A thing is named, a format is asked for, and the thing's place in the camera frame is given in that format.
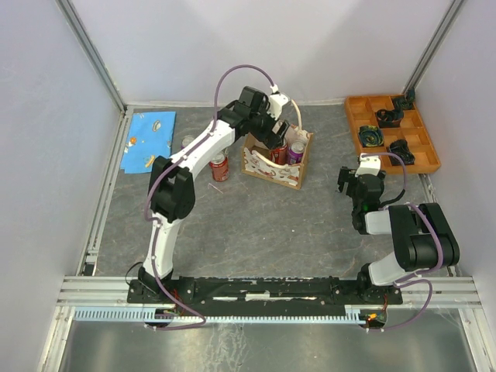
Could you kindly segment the red soda can back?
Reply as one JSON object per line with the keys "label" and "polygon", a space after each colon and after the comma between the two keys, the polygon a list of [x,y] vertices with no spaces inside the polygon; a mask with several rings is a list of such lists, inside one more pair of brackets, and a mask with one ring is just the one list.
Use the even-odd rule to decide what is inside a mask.
{"label": "red soda can back", "polygon": [[285,165],[287,163],[288,144],[284,142],[281,146],[269,151],[269,159],[277,165]]}

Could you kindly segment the red soda can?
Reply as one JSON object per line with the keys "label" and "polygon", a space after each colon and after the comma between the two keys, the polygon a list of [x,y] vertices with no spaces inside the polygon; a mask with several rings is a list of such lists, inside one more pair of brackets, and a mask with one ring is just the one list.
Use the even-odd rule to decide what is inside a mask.
{"label": "red soda can", "polygon": [[285,165],[287,163],[288,144],[284,142],[281,146],[269,151],[269,159],[277,165]]}
{"label": "red soda can", "polygon": [[212,170],[212,178],[217,182],[226,181],[229,177],[229,162],[223,152],[217,153],[209,163]]}

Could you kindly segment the red soda can front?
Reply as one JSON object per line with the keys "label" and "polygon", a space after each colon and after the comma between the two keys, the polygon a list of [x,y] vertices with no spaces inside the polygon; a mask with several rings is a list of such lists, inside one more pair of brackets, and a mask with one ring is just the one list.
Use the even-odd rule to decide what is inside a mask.
{"label": "red soda can front", "polygon": [[217,182],[226,181],[229,177],[229,162],[223,152],[217,153],[209,163],[212,170],[212,178]]}

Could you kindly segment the purple fanta can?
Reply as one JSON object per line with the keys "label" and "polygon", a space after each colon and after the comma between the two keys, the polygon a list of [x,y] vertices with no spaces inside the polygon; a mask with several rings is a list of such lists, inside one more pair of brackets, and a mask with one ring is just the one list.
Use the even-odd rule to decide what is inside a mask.
{"label": "purple fanta can", "polygon": [[193,136],[185,136],[181,141],[181,150],[187,148],[194,140]]}
{"label": "purple fanta can", "polygon": [[296,140],[289,147],[287,152],[287,164],[299,164],[302,161],[302,157],[305,153],[305,143]]}

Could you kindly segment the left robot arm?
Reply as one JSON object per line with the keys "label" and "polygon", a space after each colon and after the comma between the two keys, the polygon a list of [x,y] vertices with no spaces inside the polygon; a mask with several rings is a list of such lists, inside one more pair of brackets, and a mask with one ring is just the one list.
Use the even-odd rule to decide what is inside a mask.
{"label": "left robot arm", "polygon": [[238,99],[218,110],[208,127],[183,150],[153,162],[145,218],[152,235],[138,280],[155,302],[171,295],[169,279],[173,255],[183,220],[195,206],[195,178],[214,157],[239,138],[250,134],[269,149],[282,143],[289,129],[280,117],[291,99],[276,88],[266,95],[246,86]]}

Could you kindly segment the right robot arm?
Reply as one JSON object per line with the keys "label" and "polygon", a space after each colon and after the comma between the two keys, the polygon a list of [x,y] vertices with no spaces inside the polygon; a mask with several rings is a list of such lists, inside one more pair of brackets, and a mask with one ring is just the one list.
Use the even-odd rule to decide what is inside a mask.
{"label": "right robot arm", "polygon": [[392,205],[381,201],[386,173],[360,173],[341,167],[338,190],[352,199],[353,228],[361,235],[389,235],[393,249],[386,257],[365,264],[353,289],[363,302],[398,293],[397,284],[450,267],[460,261],[460,248],[437,203]]}

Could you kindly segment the canvas tote bag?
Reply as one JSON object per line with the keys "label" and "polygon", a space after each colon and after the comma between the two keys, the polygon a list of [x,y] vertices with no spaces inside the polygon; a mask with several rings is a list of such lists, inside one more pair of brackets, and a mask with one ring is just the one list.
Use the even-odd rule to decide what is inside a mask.
{"label": "canvas tote bag", "polygon": [[290,124],[285,134],[288,150],[296,141],[303,142],[302,159],[296,164],[277,164],[270,159],[270,151],[253,135],[248,134],[241,147],[241,172],[259,179],[274,182],[295,190],[301,189],[308,169],[309,153],[314,134],[302,128],[301,112],[292,99],[298,124]]}

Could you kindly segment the rolled dark sock blue-yellow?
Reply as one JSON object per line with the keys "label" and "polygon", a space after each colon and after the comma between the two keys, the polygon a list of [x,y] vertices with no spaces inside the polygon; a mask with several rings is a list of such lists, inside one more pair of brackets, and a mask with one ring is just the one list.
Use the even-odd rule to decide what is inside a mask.
{"label": "rolled dark sock blue-yellow", "polygon": [[358,138],[362,147],[380,147],[384,145],[384,135],[378,126],[361,126]]}

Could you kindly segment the orange wooden divided tray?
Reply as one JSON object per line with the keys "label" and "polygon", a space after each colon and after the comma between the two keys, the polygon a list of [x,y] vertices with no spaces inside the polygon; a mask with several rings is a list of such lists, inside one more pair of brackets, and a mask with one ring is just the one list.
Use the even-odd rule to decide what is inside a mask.
{"label": "orange wooden divided tray", "polygon": [[410,152],[415,156],[413,165],[406,167],[407,172],[410,174],[435,173],[441,167],[441,162],[416,107],[404,111],[404,118],[401,119],[398,128],[381,130],[384,137],[382,146],[362,146],[359,138],[360,127],[377,126],[375,112],[380,109],[392,110],[395,97],[395,95],[362,95],[349,96],[345,99],[344,107],[356,153],[383,153],[394,141],[405,140]]}

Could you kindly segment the dark sock top corner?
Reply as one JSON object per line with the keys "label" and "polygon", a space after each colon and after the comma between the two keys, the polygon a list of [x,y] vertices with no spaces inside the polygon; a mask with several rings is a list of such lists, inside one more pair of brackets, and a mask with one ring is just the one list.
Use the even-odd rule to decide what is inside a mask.
{"label": "dark sock top corner", "polygon": [[415,104],[415,89],[409,88],[403,95],[391,99],[394,109],[405,111],[413,110]]}

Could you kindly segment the blue patterned cloth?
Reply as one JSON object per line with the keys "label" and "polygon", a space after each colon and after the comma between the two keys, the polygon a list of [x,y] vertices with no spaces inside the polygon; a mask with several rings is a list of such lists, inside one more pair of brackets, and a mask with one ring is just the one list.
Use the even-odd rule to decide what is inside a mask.
{"label": "blue patterned cloth", "polygon": [[157,157],[169,157],[176,112],[140,112],[132,116],[120,169],[125,174],[151,172]]}

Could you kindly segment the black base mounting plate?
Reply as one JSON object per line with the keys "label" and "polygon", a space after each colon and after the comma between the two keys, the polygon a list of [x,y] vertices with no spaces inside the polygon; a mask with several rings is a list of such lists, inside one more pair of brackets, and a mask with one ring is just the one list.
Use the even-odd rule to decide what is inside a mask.
{"label": "black base mounting plate", "polygon": [[401,291],[353,280],[311,278],[179,277],[165,282],[170,294],[206,315],[344,315],[347,305],[400,305]]}

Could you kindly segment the right aluminium corner post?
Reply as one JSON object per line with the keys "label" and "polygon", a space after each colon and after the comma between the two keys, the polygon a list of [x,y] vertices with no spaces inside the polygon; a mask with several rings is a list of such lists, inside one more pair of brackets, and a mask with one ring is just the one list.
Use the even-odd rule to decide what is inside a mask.
{"label": "right aluminium corner post", "polygon": [[419,85],[419,82],[427,71],[430,63],[433,61],[436,52],[443,44],[444,39],[446,38],[451,27],[458,18],[458,15],[460,14],[465,3],[465,0],[452,0],[449,2],[448,8],[444,12],[443,17],[436,27],[433,35],[430,37],[429,42],[427,43],[427,46],[423,50],[417,64],[415,65],[413,72],[410,74],[410,77],[406,81],[406,84],[402,90],[403,93],[412,88],[416,89],[416,87]]}

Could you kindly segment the aluminium corner post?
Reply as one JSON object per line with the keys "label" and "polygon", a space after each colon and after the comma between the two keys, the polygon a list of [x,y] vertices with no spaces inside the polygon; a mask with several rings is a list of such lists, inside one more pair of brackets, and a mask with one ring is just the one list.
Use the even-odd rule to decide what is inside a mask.
{"label": "aluminium corner post", "polygon": [[56,0],[55,1],[67,20],[69,27],[71,28],[73,34],[76,36],[82,50],[84,51],[86,57],[90,61],[90,64],[95,69],[98,78],[103,84],[108,96],[112,100],[113,104],[120,112],[125,112],[127,104],[120,95],[111,75],[105,66],[105,63],[98,52],[97,47],[91,40],[91,37],[86,30],[81,17],[72,1],[69,0]]}
{"label": "aluminium corner post", "polygon": [[465,3],[465,0],[452,0],[449,2],[448,8],[444,12],[443,17],[436,27],[433,35],[430,37],[429,42],[427,43],[427,46],[423,50],[417,64],[415,65],[413,72],[410,74],[410,77],[406,81],[406,84],[402,90],[403,93],[412,88],[416,89],[416,87],[419,85],[419,82],[427,71],[430,63],[433,61],[436,52],[443,44],[444,39],[446,38],[451,27],[458,18],[458,15],[460,14]]}

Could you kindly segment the left aluminium corner post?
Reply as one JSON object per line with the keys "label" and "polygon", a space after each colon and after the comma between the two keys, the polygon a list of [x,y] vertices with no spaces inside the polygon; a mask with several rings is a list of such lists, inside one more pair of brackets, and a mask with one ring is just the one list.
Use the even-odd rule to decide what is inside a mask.
{"label": "left aluminium corner post", "polygon": [[73,34],[76,36],[82,50],[84,51],[86,57],[90,61],[90,64],[95,69],[98,78],[103,84],[108,96],[112,100],[113,104],[120,112],[125,112],[127,104],[120,95],[111,75],[105,66],[105,63],[98,52],[97,47],[91,40],[91,37],[86,30],[81,17],[72,1],[69,0],[56,0],[55,1],[67,20],[69,27],[71,28]]}

